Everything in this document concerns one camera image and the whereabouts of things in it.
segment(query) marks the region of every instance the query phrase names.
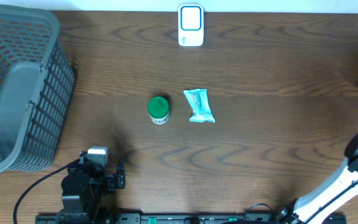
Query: white wall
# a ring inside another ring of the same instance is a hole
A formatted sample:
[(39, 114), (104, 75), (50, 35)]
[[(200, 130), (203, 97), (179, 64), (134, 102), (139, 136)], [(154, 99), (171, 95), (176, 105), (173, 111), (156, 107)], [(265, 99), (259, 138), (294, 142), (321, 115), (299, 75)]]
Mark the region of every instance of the white wall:
[(358, 13), (358, 0), (0, 0), (0, 4), (48, 10), (176, 11), (199, 3), (207, 12)]

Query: wood grain tabletop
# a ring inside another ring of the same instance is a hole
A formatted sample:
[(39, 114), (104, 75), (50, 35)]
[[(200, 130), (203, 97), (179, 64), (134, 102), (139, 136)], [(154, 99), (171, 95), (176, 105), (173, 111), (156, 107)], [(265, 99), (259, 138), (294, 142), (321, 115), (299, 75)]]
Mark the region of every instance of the wood grain tabletop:
[[(54, 12), (77, 79), (55, 162), (0, 174), (0, 223), (22, 192), (91, 146), (123, 157), (106, 204), (144, 213), (279, 208), (316, 188), (358, 132), (358, 15), (206, 13), (204, 44), (180, 47), (172, 12)], [(191, 123), (183, 90), (207, 88), (216, 123)], [(148, 100), (169, 96), (153, 124)], [(61, 172), (36, 186), (19, 223), (63, 208)], [(358, 223), (358, 196), (339, 209)]]

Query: light blue wrapper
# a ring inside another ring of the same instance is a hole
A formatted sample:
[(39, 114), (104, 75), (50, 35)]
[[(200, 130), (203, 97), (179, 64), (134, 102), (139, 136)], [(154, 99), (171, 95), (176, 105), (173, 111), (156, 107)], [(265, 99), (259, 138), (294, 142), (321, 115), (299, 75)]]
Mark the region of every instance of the light blue wrapper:
[(215, 118), (208, 104), (206, 89), (185, 90), (183, 93), (193, 110), (193, 116), (190, 118), (190, 121), (201, 123), (210, 121), (215, 123)]

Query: green-lidded jar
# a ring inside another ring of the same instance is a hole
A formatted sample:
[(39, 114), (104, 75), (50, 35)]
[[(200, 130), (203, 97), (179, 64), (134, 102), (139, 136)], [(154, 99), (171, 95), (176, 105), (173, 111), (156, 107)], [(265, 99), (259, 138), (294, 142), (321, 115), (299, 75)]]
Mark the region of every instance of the green-lidded jar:
[(147, 109), (154, 124), (165, 124), (169, 120), (169, 104), (164, 97), (156, 96), (152, 98)]

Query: black cable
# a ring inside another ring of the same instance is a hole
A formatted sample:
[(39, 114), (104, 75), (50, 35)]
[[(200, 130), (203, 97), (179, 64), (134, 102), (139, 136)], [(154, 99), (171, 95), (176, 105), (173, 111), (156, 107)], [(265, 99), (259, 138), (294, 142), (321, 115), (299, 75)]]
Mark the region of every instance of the black cable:
[(78, 161), (80, 161), (79, 159), (74, 160), (73, 162), (63, 166), (62, 168), (55, 170), (53, 172), (51, 172), (50, 174), (42, 177), (41, 179), (37, 180), (34, 182), (34, 184), (32, 184), (27, 190), (25, 190), (25, 192), (19, 197), (19, 199), (16, 202), (15, 208), (13, 210), (13, 224), (17, 224), (17, 209), (19, 209), (19, 205), (22, 202), (23, 198), (30, 192), (31, 189), (33, 189), (37, 184), (41, 183), (43, 180), (45, 180), (48, 177), (51, 177), (57, 173), (59, 173), (60, 171), (62, 171), (63, 169), (66, 169), (67, 167), (78, 163)]
[(307, 221), (305, 221), (304, 224), (308, 224), (310, 221), (312, 221), (312, 219), (314, 219), (321, 211), (323, 211), (324, 209), (326, 209), (328, 206), (330, 206), (333, 202), (335, 202), (338, 198), (342, 197), (346, 192), (348, 192), (350, 189), (352, 189), (353, 187), (358, 185), (358, 181), (357, 182), (353, 182), (351, 185), (349, 185), (345, 190), (343, 190), (341, 193), (339, 193), (337, 196), (335, 196), (333, 199), (331, 199), (329, 202), (327, 202), (325, 205), (323, 205), (322, 207), (320, 207), (317, 212), (315, 212), (314, 214), (312, 214), (312, 216), (310, 216), (309, 219), (307, 219)]
[(255, 207), (258, 207), (258, 206), (268, 207), (270, 209), (270, 211), (272, 211), (273, 214), (276, 214), (276, 211), (274, 209), (270, 208), (267, 204), (265, 204), (265, 203), (256, 203), (253, 206), (249, 207), (248, 210), (246, 210), (246, 212), (244, 214), (244, 218), (247, 219), (248, 212), (251, 211), (252, 209), (254, 209)]

